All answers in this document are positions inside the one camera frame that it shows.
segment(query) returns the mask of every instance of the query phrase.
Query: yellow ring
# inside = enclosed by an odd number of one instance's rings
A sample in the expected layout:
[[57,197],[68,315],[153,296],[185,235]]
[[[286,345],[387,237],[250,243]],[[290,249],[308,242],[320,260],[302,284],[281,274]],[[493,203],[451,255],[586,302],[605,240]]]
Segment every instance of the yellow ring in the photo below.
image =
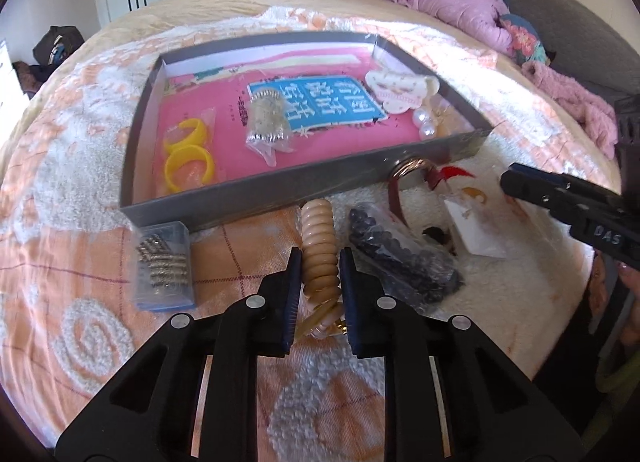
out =
[[207,126],[200,119],[187,119],[186,121],[180,122],[178,127],[180,129],[193,128],[193,131],[179,142],[173,144],[164,139],[164,150],[167,155],[171,155],[176,149],[184,146],[202,146],[207,140]]
[[164,163],[164,181],[166,186],[172,193],[179,193],[184,191],[174,184],[174,173],[182,166],[191,161],[202,161],[206,164],[204,175],[202,176],[202,183],[206,184],[213,178],[213,173],[216,170],[216,165],[211,158],[211,154],[200,146],[186,145],[176,149]]

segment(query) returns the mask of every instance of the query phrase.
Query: gray tray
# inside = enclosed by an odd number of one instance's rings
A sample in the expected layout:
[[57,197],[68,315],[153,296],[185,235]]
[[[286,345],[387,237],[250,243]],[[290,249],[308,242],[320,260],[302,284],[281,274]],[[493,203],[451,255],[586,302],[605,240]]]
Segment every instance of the gray tray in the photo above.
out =
[[274,170],[151,198],[151,168],[158,112],[168,77],[247,62],[248,51],[251,52],[252,48],[265,51],[265,48],[277,50],[276,47],[281,47],[282,52],[288,52],[327,43],[370,45],[374,59],[392,71],[437,76],[383,37],[353,32],[263,34],[218,40],[162,54],[146,81],[133,117],[120,187],[122,212],[137,227],[179,220],[190,231],[199,231],[315,197],[384,181],[400,162],[411,157],[446,164],[473,156],[491,132],[492,126],[482,114],[438,76],[439,94],[468,120],[473,131]]

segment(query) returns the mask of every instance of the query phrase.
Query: person's hand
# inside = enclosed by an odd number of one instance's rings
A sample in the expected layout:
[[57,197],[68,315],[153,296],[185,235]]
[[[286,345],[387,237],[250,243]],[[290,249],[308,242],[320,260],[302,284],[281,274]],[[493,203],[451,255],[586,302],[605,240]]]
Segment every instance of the person's hand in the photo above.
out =
[[619,263],[618,277],[636,296],[629,319],[620,334],[620,342],[623,345],[633,346],[640,344],[640,272],[624,263]]
[[605,281],[605,267],[602,255],[596,251],[596,255],[593,258],[593,267],[591,268],[591,279],[589,280],[589,308],[591,309],[591,315],[595,316],[604,311],[607,305],[607,289],[604,284]]

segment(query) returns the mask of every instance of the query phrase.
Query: plastic box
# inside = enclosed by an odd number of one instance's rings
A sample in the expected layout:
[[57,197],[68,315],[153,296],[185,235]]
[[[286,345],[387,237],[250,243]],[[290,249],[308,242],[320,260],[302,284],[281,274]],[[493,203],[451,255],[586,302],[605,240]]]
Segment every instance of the plastic box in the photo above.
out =
[[[155,237],[166,245],[166,251],[141,252],[141,244]],[[136,282],[132,301],[136,307],[151,312],[195,307],[189,231],[184,224],[169,222],[142,227],[133,239]]]

